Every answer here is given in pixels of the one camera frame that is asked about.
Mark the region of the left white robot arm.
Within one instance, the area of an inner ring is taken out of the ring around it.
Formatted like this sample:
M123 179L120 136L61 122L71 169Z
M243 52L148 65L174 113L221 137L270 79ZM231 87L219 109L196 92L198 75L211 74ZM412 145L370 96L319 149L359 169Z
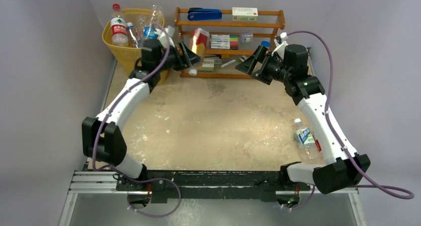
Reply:
M127 153L122 129L137 106L157 86L162 71L189 69L202 60L183 42L174 45L157 39L146 40L140 58L135 61L134 69L118 96L96 117L83 120L83 154L125 174L135 190L145 189L147 168Z

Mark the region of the red-cap bottle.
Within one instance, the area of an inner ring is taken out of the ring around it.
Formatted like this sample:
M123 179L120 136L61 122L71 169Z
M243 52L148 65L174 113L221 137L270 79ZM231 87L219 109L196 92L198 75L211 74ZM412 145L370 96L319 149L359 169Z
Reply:
M316 144L316 146L317 146L317 149L318 149L318 151L322 151L322 148L321 148L321 146L320 146L320 143L319 143L319 141L318 140L315 140L315 144Z

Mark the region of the brown tea red bottle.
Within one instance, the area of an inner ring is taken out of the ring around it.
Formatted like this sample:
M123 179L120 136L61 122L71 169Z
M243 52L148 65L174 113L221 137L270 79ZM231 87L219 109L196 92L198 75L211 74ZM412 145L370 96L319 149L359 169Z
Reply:
M202 28L195 28L191 33L189 49L200 57L200 59L188 69L188 74L197 75L198 68L202 66L210 34Z

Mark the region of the small white-cap bottle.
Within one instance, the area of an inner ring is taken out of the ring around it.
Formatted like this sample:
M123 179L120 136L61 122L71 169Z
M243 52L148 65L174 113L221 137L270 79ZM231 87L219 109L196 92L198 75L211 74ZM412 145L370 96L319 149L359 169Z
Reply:
M297 142L302 162L308 164L318 163L322 157L316 141L310 129L299 118L294 119L293 136Z

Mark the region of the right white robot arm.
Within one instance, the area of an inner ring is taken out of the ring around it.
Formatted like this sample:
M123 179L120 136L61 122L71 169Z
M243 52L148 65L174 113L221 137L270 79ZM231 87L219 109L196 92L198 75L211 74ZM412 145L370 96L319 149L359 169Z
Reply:
M290 190L298 182L314 185L323 194L355 187L370 166L366 154L359 154L347 140L328 107L320 80L308 73L308 53L304 46L286 46L284 56L268 53L260 45L235 68L267 85L284 84L286 93L306 116L321 146L324 165L294 162L280 168L279 184Z

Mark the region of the blue label clear bottle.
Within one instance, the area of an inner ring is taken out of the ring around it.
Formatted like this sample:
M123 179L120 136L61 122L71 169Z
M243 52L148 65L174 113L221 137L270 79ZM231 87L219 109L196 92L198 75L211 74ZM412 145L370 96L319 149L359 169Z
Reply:
M146 40L158 38L161 32L161 28L158 25L161 25L163 20L163 8L159 5L154 4L151 9L149 21L147 21L143 30L143 43L145 43Z

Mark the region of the red white label bottle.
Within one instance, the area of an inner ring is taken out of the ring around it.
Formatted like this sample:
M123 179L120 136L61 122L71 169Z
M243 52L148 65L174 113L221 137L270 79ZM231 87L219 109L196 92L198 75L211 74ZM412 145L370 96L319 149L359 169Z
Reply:
M129 41L127 37L126 19L119 4L112 6L113 13L110 19L110 27L112 31L112 43L115 46L128 47Z

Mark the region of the purple label clear bottle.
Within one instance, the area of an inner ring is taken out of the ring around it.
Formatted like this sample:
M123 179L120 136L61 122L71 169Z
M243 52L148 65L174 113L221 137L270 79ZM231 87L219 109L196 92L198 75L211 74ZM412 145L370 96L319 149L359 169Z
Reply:
M138 35L137 29L131 22L126 23L127 28L127 37L129 40L129 45L133 48L140 48L141 47L141 39Z

